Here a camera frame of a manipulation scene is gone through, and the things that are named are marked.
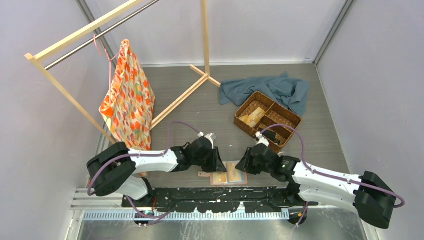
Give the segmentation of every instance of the blue towel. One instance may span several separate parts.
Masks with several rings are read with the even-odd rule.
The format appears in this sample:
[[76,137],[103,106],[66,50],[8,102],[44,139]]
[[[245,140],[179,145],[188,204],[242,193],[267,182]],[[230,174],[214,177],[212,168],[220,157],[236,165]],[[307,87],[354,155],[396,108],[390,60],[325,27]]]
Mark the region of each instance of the blue towel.
[[280,76],[260,76],[233,79],[221,82],[219,103],[233,102],[242,105],[254,93],[261,92],[285,108],[302,116],[306,110],[309,82],[289,77],[287,72]]

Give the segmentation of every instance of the wooden leg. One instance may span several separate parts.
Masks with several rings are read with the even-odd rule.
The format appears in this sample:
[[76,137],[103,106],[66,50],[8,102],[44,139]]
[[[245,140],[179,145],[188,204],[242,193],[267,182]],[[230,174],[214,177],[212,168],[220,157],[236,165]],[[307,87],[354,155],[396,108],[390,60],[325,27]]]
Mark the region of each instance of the wooden leg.
[[48,80],[107,138],[111,143],[116,141],[101,127],[96,120],[75,100],[74,97],[55,79],[53,75],[47,71],[39,60],[30,53],[25,54],[25,57],[44,75]]
[[168,116],[176,107],[178,107],[184,100],[186,100],[196,89],[198,89],[203,83],[208,80],[208,75],[204,74],[197,82],[195,82],[190,88],[187,89],[181,96],[179,96],[171,105],[163,110],[153,121],[151,122],[150,130],[158,125],[166,116]]
[[[201,76],[204,76],[206,73],[204,73],[202,70],[198,69],[196,66],[194,66],[193,64],[190,64],[190,68],[191,70],[195,71],[196,73],[198,73]],[[215,80],[213,77],[209,76],[208,80],[213,83],[215,86],[217,86],[218,88],[221,86],[221,83],[217,80]]]
[[204,71],[207,75],[211,75],[211,67],[209,62],[209,27],[208,27],[208,2],[200,0],[201,7],[201,25],[203,31],[203,55],[204,55]]

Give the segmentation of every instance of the woven basket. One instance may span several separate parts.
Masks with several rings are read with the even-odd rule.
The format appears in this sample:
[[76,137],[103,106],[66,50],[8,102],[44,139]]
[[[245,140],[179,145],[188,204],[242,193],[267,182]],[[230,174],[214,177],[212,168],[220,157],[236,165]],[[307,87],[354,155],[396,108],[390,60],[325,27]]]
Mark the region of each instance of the woven basket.
[[[257,108],[265,110],[265,115],[254,126],[250,127],[242,120],[244,115],[252,114]],[[254,92],[243,105],[237,110],[234,116],[234,124],[247,133],[249,136],[254,137],[259,128],[265,129],[274,124],[285,124],[294,129],[297,129],[302,119],[292,111],[284,108],[280,104],[274,102],[269,97],[260,92]],[[269,129],[269,131],[276,133],[276,139],[280,141],[279,144],[269,141],[269,147],[276,153],[287,144],[294,132],[286,127],[277,126]]]

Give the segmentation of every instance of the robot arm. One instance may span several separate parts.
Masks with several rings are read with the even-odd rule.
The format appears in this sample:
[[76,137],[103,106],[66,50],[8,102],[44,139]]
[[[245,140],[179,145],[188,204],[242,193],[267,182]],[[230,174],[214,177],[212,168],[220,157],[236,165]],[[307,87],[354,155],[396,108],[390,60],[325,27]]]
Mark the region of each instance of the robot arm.
[[[254,175],[266,172],[280,182],[288,182],[287,199],[293,204],[325,203],[358,214],[362,220],[378,228],[389,227],[395,197],[357,184],[315,174],[307,169],[300,159],[274,153],[268,147],[269,142],[265,137],[260,134],[256,136],[257,144],[247,149],[236,169]],[[372,172],[366,171],[364,175],[356,175],[319,168],[309,163],[308,166],[325,175],[367,183],[392,191]]]
[[139,151],[128,149],[123,142],[117,142],[87,163],[90,177],[93,178],[100,168],[118,156],[126,156],[107,166],[94,183],[98,197],[119,193],[141,200],[152,188],[143,178],[132,176],[142,172],[181,172],[192,165],[200,166],[206,173],[227,172],[214,146],[215,134],[203,135],[193,143],[174,146],[165,151]]

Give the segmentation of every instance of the fabric bag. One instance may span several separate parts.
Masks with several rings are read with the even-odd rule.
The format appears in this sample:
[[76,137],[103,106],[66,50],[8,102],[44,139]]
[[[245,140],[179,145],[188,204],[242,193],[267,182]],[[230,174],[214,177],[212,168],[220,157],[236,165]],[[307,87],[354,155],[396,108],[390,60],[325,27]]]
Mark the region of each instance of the fabric bag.
[[150,150],[155,94],[129,40],[123,40],[116,70],[100,113],[112,136],[128,148]]

